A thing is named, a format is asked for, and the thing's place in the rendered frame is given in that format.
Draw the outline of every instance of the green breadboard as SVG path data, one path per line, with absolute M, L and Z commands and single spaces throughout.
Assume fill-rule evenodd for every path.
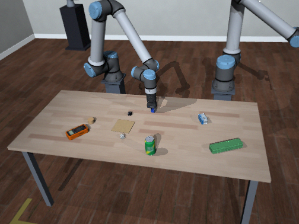
M 230 139 L 226 140 L 223 142 L 218 142 L 218 143 L 212 143 L 209 145 L 210 151 L 215 154 L 215 153 L 220 153 L 220 152 L 226 152 L 238 148 L 243 147 L 243 142 L 241 139 L 236 138 L 236 139 Z

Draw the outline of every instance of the cardboard square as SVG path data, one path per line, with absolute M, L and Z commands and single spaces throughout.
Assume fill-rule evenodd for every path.
M 119 119 L 111 131 L 121 132 L 121 133 L 129 133 L 132 129 L 135 121 L 127 121 Z

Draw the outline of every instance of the table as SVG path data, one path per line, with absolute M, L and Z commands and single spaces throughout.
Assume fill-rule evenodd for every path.
M 257 104 L 173 97 L 157 97 L 157 103 L 151 113 L 144 95 L 61 90 L 8 150 L 23 153 L 47 206 L 53 199 L 33 153 L 249 180 L 241 218 L 249 223 L 258 182 L 271 182 Z M 200 113 L 208 124 L 200 124 Z M 90 131 L 68 140 L 65 132 L 87 124 L 89 117 L 97 118 Z M 111 131 L 118 119 L 135 121 L 124 139 Z M 156 141 L 153 156 L 145 153 L 147 136 Z M 241 149 L 209 150 L 210 143 L 237 137 Z

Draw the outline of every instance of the blue object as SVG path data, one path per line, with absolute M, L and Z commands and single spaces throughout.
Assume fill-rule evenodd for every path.
M 158 71 L 158 70 L 159 70 L 159 67 L 160 67 L 160 65 L 159 65 L 158 61 L 156 61 L 156 63 L 157 63 L 157 70 L 156 70 L 156 71 Z
M 294 36 L 293 38 L 291 38 L 290 45 L 294 48 L 298 48 L 299 47 L 299 36 Z
M 201 124 L 207 124 L 208 119 L 206 118 L 206 115 L 204 113 L 198 114 L 198 119 Z
M 88 74 L 89 77 L 93 78 L 93 77 L 97 76 L 89 63 L 84 64 L 84 69 L 85 69 L 85 71 L 86 71 L 86 73 Z
M 143 74 L 144 78 L 146 78 L 148 80 L 154 80 L 155 79 L 155 71 L 153 71 L 151 69 L 145 70 L 142 74 Z
M 111 51 L 111 50 L 105 51 L 105 52 L 103 53 L 103 55 L 104 55 L 105 57 L 109 57 L 109 58 L 112 58 L 112 59 L 115 59 L 115 58 L 118 57 L 117 53 L 116 53 L 115 51 Z
M 131 71 L 131 75 L 132 75 L 133 78 L 134 78 L 134 71 L 135 71 L 136 68 L 137 68 L 137 66 L 135 66 L 134 68 L 132 68 L 132 71 Z
M 231 55 L 221 55 L 220 57 L 218 57 L 216 62 L 217 66 L 220 69 L 230 69 L 235 65 L 235 63 L 236 60 Z
M 93 3 L 90 4 L 88 11 L 90 13 L 90 17 L 92 19 L 98 19 L 101 16 L 101 13 L 103 11 L 101 3 L 99 3 L 99 1 L 95 1 Z

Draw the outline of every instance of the gray wall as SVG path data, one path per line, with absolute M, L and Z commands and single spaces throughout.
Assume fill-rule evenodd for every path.
M 35 34 L 65 34 L 59 8 L 66 0 L 23 0 Z M 83 4 L 91 31 L 89 4 Z M 226 36 L 231 0 L 117 0 L 139 35 L 144 36 Z M 299 25 L 299 0 L 261 0 L 291 26 Z M 107 19 L 106 34 L 124 34 L 118 22 Z M 245 10 L 242 36 L 279 36 L 263 21 Z
M 0 53 L 33 34 L 23 0 L 0 0 Z

